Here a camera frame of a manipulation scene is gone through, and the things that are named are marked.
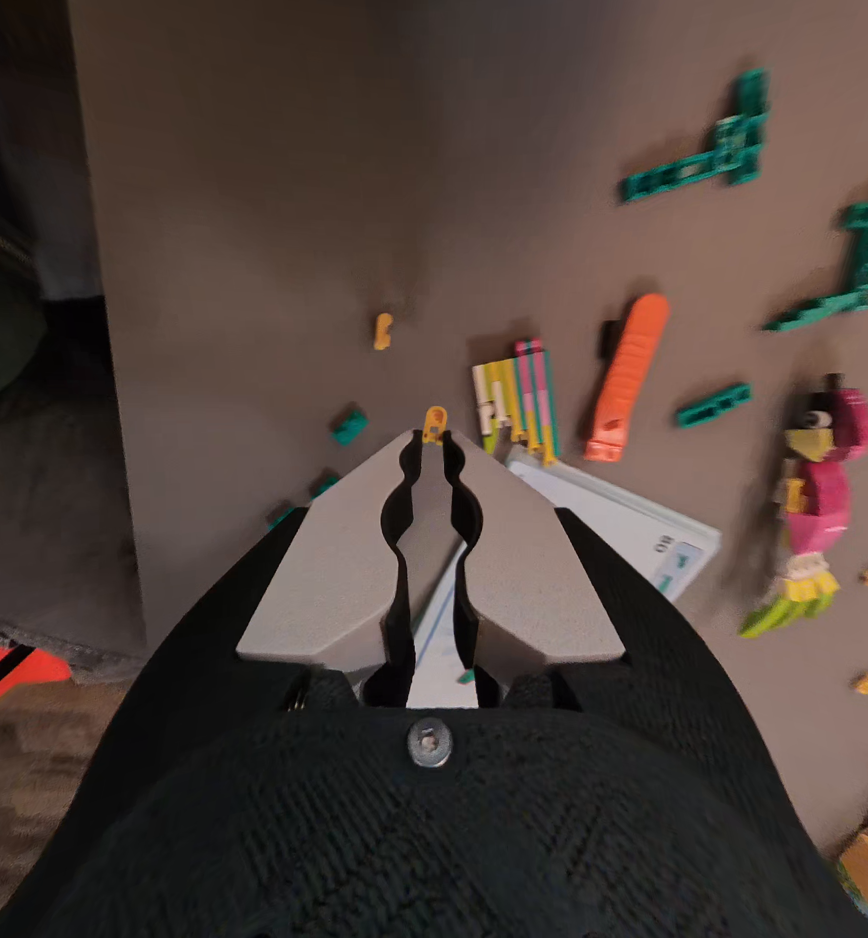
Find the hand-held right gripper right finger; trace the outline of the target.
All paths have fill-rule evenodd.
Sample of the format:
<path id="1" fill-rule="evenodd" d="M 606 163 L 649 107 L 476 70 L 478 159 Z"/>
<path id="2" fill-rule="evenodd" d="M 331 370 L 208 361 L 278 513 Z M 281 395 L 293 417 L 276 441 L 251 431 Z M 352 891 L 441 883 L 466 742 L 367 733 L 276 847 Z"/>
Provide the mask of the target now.
<path id="1" fill-rule="evenodd" d="M 442 437 L 451 524 L 464 549 L 453 639 L 479 707 L 561 666 L 620 660 L 625 646 L 553 503 L 461 433 Z"/>

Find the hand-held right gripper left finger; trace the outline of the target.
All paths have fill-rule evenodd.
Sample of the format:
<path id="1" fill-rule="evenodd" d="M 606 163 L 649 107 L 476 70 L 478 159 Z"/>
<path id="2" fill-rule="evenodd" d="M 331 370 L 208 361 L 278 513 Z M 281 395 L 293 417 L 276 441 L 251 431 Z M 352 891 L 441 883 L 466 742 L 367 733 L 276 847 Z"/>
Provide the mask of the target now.
<path id="1" fill-rule="evenodd" d="M 406 705 L 416 666 L 404 555 L 423 434 L 409 430 L 314 499 L 237 644 L 246 660 L 362 677 L 369 706 Z"/>

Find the lego instruction booklet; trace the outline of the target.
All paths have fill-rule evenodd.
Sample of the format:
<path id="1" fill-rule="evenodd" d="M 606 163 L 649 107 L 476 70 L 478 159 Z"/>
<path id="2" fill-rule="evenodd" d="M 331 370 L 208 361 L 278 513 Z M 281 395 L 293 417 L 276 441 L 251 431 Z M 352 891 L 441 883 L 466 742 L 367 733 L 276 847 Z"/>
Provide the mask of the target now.
<path id="1" fill-rule="evenodd" d="M 625 489 L 514 447 L 506 467 L 554 504 L 571 512 L 673 603 L 715 557 L 721 532 Z M 475 708 L 472 672 L 462 670 L 455 650 L 452 612 L 458 542 L 417 619 L 417 664 L 407 707 Z"/>

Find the striped lego wing assembly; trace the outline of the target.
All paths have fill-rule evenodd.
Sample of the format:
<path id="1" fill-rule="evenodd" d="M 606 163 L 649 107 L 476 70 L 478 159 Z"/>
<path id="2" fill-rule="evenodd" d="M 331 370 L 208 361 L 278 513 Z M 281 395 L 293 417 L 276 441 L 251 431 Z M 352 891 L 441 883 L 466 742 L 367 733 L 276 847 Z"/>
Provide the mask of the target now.
<path id="1" fill-rule="evenodd" d="M 495 454 L 499 438 L 521 444 L 545 466 L 558 462 L 557 414 L 549 354 L 542 340 L 518 341 L 513 355 L 471 369 L 480 435 Z"/>

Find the teal lego beam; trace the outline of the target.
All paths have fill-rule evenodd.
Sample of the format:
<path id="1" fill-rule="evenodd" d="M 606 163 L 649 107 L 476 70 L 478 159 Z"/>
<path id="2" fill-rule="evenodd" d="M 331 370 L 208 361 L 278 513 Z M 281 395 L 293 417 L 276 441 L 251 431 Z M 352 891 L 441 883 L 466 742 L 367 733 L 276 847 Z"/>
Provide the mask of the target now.
<path id="1" fill-rule="evenodd" d="M 695 428 L 713 422 L 753 398 L 752 385 L 738 382 L 712 394 L 680 407 L 675 413 L 675 425 L 678 428 Z"/>

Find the pink lego bird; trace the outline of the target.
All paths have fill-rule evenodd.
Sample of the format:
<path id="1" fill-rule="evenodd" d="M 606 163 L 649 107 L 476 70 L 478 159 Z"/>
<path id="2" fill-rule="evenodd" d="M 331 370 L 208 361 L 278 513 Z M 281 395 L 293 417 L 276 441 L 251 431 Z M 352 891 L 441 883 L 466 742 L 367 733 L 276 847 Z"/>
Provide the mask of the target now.
<path id="1" fill-rule="evenodd" d="M 827 554 L 847 532 L 852 489 L 847 467 L 868 454 L 868 398 L 839 372 L 824 376 L 784 433 L 773 496 L 779 545 L 775 575 L 739 636 L 756 639 L 821 616 L 840 590 Z"/>

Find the orange brick separator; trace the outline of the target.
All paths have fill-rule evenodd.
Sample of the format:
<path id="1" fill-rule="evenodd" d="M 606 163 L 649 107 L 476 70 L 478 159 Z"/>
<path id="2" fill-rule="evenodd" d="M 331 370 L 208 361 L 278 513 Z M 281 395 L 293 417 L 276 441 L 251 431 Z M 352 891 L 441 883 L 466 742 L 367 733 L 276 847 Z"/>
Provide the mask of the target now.
<path id="1" fill-rule="evenodd" d="M 584 460 L 616 463 L 626 448 L 631 419 L 670 316 L 668 299 L 648 293 L 635 299 L 621 317 L 622 334 L 593 409 Z"/>

